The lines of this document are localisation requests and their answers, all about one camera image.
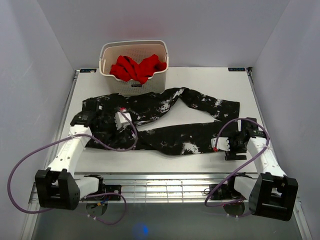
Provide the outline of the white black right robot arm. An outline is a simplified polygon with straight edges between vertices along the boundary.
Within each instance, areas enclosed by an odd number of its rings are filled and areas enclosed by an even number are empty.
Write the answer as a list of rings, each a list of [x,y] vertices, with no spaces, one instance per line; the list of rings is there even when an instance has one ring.
[[[298,193],[298,182],[281,169],[273,151],[269,148],[267,134],[257,125],[255,118],[243,118],[241,126],[226,127],[219,137],[225,159],[245,160],[244,153],[253,157],[258,178],[246,173],[236,173],[227,180],[226,194],[248,200],[252,215],[289,221],[292,217]]]

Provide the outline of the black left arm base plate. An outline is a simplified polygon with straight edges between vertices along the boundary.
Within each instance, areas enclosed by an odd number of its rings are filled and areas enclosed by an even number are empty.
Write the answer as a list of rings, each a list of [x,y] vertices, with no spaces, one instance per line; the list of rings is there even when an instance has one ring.
[[[122,186],[120,184],[113,184],[113,185],[106,185],[102,186],[101,190],[98,190],[95,193],[91,193],[88,197],[84,197],[86,200],[90,201],[98,201],[98,202],[107,202],[107,201],[120,201],[121,197],[119,195],[99,195],[92,197],[92,195],[98,195],[102,193],[114,193],[114,194],[121,194],[122,193]]]

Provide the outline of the black white patterned trousers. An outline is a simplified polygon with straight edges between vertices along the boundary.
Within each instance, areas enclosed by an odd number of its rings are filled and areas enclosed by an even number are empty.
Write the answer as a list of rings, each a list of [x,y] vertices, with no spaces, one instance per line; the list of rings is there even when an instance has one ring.
[[[109,147],[124,150],[158,151],[168,156],[212,153],[211,139],[222,126],[240,116],[238,101],[219,99],[186,87],[162,93],[122,96],[119,93],[90,97],[82,111],[116,114],[125,108],[132,125],[117,130],[115,136],[94,136]]]

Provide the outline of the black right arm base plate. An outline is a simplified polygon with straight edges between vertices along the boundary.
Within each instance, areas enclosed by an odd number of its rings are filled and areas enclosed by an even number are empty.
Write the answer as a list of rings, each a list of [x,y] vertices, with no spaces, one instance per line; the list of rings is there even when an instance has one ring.
[[[211,200],[243,201],[245,198],[228,184],[222,184],[210,197]]]

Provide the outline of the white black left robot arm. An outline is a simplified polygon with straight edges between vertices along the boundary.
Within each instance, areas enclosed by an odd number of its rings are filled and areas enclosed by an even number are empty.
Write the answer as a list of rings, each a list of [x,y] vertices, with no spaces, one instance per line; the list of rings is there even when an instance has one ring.
[[[88,195],[95,200],[106,195],[107,188],[101,176],[91,174],[74,179],[77,162],[93,136],[92,124],[96,119],[94,111],[76,114],[70,123],[67,140],[57,156],[45,170],[38,170],[35,174],[38,201],[42,208],[75,210],[80,200]]]

